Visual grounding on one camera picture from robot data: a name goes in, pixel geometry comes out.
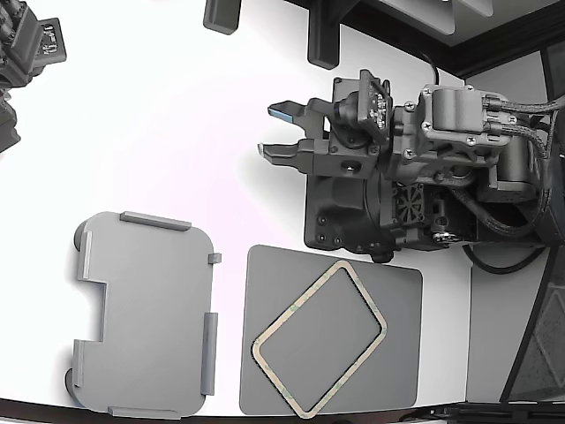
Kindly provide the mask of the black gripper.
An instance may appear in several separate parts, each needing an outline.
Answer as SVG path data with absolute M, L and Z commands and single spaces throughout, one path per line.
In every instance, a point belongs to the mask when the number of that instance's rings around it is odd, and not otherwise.
M 307 174 L 369 178 L 390 145 L 388 96 L 347 96 L 335 102 L 313 98 L 306 105 L 284 101 L 269 105 L 267 113 L 309 127 L 298 145 L 257 145 L 259 155 L 275 166 L 296 167 L 299 150 L 313 157 Z

